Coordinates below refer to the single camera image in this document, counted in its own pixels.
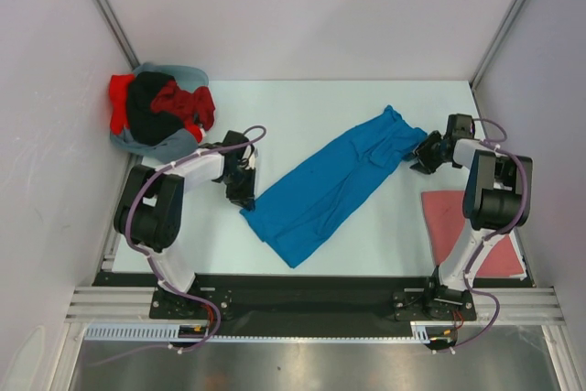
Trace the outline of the blue t-shirt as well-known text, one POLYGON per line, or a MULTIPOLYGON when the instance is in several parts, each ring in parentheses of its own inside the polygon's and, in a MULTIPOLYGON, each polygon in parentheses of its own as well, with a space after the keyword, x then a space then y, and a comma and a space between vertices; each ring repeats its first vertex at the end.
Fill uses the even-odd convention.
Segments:
POLYGON ((304 263, 427 137, 388 105, 265 190, 248 226, 291 268, 304 263))

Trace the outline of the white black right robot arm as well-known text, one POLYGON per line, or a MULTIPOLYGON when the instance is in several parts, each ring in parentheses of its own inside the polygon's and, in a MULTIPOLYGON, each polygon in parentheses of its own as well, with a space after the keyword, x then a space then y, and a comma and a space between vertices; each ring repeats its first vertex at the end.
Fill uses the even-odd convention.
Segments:
POLYGON ((501 148, 499 141, 480 140, 476 119, 451 114, 446 131, 433 131, 413 151, 411 169, 433 174, 441 165, 466 168, 462 232, 448 257, 436 266, 420 300, 434 320, 447 319, 472 305, 472 285, 493 248, 516 227, 525 224, 530 211, 533 161, 501 148))

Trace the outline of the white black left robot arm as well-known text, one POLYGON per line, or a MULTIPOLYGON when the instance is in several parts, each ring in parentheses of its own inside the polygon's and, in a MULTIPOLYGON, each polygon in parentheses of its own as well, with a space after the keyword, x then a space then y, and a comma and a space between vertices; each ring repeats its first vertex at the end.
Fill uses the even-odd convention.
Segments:
POLYGON ((127 245, 142 255, 157 279, 157 285, 171 294, 170 306, 180 316, 196 315, 201 306, 218 308, 196 286, 196 274, 183 257, 179 240, 184 196, 206 182, 225 186, 225 197, 233 205, 255 209, 255 175, 258 156, 255 144, 261 136, 229 131, 220 143, 206 144, 193 153, 158 168, 131 168, 114 214, 114 229, 127 245))

